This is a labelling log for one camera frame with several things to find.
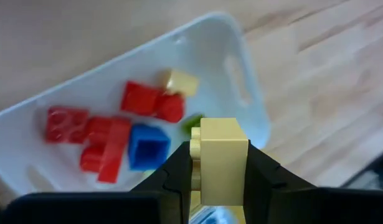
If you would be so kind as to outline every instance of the table surface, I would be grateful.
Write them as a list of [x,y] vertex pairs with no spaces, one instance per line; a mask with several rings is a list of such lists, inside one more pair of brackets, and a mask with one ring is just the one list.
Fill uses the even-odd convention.
[[0,1],[0,110],[210,11],[245,31],[264,151],[328,186],[383,152],[383,0]]

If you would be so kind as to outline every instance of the toy block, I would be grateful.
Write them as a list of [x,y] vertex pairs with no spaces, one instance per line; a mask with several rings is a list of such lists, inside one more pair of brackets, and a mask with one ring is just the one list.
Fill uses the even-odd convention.
[[162,82],[170,94],[180,93],[183,96],[194,96],[198,89],[198,78],[176,70],[161,72]]
[[89,119],[86,134],[90,144],[105,145],[107,143],[112,121],[112,118],[102,116],[94,116]]
[[181,126],[182,131],[191,136],[191,128],[200,127],[201,126],[201,118],[203,118],[203,114],[195,114],[193,116],[188,117]]
[[163,94],[158,98],[155,117],[170,123],[177,123],[183,118],[184,111],[185,102],[181,95]]
[[82,144],[86,140],[88,110],[52,106],[47,112],[45,139],[49,143]]
[[200,149],[201,204],[243,205],[248,139],[237,120],[202,118]]
[[123,153],[129,141],[131,122],[125,118],[113,118],[112,126],[104,148],[102,164],[97,180],[116,183]]
[[80,156],[80,168],[83,171],[99,172],[102,164],[104,146],[91,145]]
[[128,147],[130,169],[157,169],[166,161],[170,145],[171,140],[161,129],[145,124],[134,125]]
[[121,102],[121,110],[141,116],[153,116],[157,98],[162,94],[163,91],[160,89],[127,81]]

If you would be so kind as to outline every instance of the blue lego brick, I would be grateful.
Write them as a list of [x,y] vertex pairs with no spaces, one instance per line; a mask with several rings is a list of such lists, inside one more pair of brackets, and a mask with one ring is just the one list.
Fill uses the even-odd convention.
[[171,139],[159,128],[133,125],[128,146],[131,170],[157,169],[168,157]]

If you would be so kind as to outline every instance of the yellow lego brick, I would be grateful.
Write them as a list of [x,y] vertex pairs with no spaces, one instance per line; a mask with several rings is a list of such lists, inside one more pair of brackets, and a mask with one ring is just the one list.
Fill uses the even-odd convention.
[[235,118],[201,119],[201,204],[243,205],[247,156]]
[[176,70],[165,70],[161,75],[163,85],[170,94],[194,96],[197,93],[198,78]]

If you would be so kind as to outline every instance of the white plastic tray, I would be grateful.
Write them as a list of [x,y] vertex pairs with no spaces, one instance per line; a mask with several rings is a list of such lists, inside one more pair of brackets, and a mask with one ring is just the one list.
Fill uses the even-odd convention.
[[168,67],[200,79],[197,95],[187,99],[185,118],[194,113],[236,117],[252,144],[266,144],[269,121],[242,31],[231,17],[208,14],[0,112],[0,181],[13,197],[1,203],[31,192],[125,191],[138,184],[143,173],[128,170],[126,153],[118,183],[96,183],[95,175],[78,166],[84,146],[45,143],[45,114],[48,106],[69,105],[129,116],[163,128],[173,152],[186,140],[179,124],[119,112],[126,80],[155,85],[156,72]]

